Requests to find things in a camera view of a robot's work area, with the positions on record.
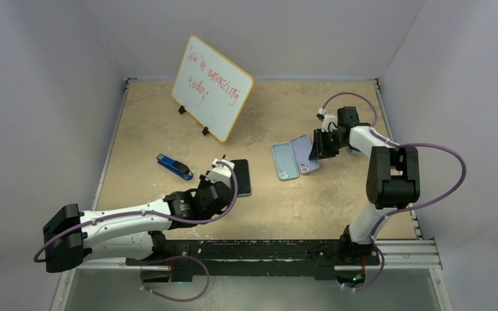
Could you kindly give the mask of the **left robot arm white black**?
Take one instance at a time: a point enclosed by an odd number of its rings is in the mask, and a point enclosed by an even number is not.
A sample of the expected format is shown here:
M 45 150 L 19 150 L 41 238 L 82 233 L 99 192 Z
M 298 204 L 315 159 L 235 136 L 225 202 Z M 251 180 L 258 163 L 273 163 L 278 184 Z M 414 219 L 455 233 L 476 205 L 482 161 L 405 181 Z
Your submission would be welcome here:
M 237 180 L 231 178 L 225 183 L 202 181 L 195 189 L 112 211 L 81 211 L 75 203 L 65 205 L 44 225 L 44 244 L 34 261 L 45 264 L 48 273 L 115 257 L 161 264 L 167 258 L 167 247 L 152 240 L 152 233 L 222 218 L 235 204 L 238 188 Z

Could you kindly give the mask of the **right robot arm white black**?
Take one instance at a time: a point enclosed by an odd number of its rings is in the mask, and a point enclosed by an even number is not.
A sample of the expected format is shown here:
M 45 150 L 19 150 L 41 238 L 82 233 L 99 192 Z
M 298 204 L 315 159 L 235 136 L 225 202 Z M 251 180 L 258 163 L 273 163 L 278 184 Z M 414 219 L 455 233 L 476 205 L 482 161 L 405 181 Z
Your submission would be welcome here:
M 359 120 L 357 109 L 346 106 L 337 114 L 320 108 L 321 128 L 314 131 L 309 160 L 332 158 L 340 149 L 360 152 L 369 159 L 366 178 L 367 205 L 346 229 L 349 240 L 340 243 L 338 255 L 348 264 L 363 256 L 362 245 L 371 244 L 389 213 L 405 209 L 420 197 L 418 151 L 394 146 L 371 124 Z

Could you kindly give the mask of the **black smartphone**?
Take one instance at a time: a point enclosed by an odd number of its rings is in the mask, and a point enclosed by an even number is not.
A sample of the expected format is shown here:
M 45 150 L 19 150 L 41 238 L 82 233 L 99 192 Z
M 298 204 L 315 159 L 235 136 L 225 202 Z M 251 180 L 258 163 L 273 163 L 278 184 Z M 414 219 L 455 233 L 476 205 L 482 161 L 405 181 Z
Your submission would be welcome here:
M 250 171 L 247 159 L 232 159 L 233 171 L 237 177 L 237 196 L 249 196 L 252 193 Z

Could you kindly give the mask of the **light blue phone case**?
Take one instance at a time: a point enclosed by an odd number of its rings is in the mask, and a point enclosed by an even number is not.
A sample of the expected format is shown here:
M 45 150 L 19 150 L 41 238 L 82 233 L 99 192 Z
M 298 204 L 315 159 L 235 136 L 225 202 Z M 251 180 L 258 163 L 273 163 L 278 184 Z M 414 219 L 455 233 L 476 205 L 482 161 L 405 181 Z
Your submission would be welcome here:
M 278 178 L 281 181 L 288 181 L 298 178 L 300 173 L 291 144 L 273 144 L 271 149 Z

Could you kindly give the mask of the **lilac phone case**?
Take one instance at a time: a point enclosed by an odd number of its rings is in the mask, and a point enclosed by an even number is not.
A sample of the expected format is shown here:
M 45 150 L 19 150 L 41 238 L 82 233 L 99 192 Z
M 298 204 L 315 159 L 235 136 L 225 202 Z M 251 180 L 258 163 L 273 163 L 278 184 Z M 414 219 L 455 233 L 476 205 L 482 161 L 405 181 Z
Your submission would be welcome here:
M 317 160 L 310 160 L 312 142 L 308 135 L 301 135 L 290 141 L 297 167 L 301 174 L 308 174 L 320 168 Z

